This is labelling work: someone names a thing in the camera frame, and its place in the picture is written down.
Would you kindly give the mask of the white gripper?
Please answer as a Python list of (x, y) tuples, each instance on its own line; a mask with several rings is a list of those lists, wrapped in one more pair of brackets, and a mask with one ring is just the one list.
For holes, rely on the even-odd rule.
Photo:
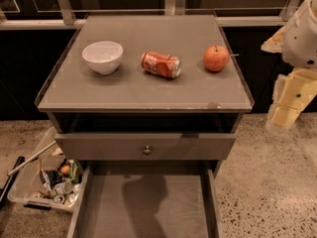
[(269, 130), (286, 130), (317, 96), (317, 0), (304, 0), (261, 50), (273, 54), (282, 50), (283, 60), (296, 66), (289, 75), (277, 77), (267, 113)]

